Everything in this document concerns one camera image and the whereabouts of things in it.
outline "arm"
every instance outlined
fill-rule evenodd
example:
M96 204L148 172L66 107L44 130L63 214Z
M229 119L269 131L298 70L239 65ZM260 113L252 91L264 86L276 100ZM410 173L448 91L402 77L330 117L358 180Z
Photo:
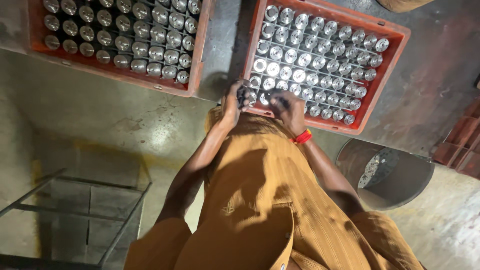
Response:
M271 102L274 114L278 116L285 128L293 136L302 134L307 127L305 126L305 115L303 113L305 101L298 98L291 92L281 92L273 94ZM305 154L313 172L317 176L320 186L325 190L328 196L343 210L343 212L352 217L358 212L363 212L360 199L355 189L348 180L342 175L327 155L318 147L313 139L305 144Z
M218 153L227 134L237 125L240 112L247 109L249 91L244 90L242 93L246 100L240 108L238 108L237 91L242 89L242 85L249 83L243 80L237 81L222 98L222 119L212 127L200 146L173 179L156 223L168 218L185 218L188 208L192 205L202 185L205 169Z

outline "man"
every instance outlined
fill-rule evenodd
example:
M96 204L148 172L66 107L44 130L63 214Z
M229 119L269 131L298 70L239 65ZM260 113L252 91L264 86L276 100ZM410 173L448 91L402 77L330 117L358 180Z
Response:
M365 212L311 139L305 101L271 95L283 125L240 114L248 105L245 91L238 109L243 84L209 112L207 136L173 180L156 224L131 244L125 269L423 269L393 221ZM184 217L203 182L192 234Z

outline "red thread bracelet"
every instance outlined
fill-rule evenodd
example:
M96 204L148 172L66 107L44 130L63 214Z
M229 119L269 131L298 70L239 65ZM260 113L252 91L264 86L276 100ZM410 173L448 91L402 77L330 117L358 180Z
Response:
M290 139L290 142L294 144L304 144L312 138L312 133L309 129L305 130L302 134L298 135L295 139Z

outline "red crate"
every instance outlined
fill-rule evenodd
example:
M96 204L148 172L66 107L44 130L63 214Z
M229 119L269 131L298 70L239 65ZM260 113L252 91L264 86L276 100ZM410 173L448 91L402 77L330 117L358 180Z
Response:
M352 31L362 28L365 30L366 36L373 34L376 35L378 39L388 39L390 45L387 50L380 53L383 57L383 63L376 68L376 78L371 82L362 81L365 83L363 86L367 88L367 95L361 99L362 106L360 109L352 112L356 118L353 124L346 125L342 121L335 122L332 118L324 120L320 116L312 117L308 113L305 114L305 121L309 126L351 135L360 134L410 37L410 29L321 0L259 0L253 16L250 31L250 45L243 71L243 78L247 80L249 80L251 76L256 47L264 23L265 9L269 5L291 8L295 11L295 14L306 13L311 14L313 17L320 16L323 17L326 22L336 21L338 28L349 25L352 27ZM263 105L260 101L257 101L248 111L273 117L273 113L268 106Z

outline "shirt sleeve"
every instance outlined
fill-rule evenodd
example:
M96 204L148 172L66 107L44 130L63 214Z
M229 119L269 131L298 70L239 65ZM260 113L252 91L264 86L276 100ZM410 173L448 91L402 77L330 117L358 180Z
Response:
M172 270L183 246L192 235L183 219L169 218L155 224L130 244L124 270Z
M362 212L352 217L372 249L399 270L423 270L391 218L379 212Z

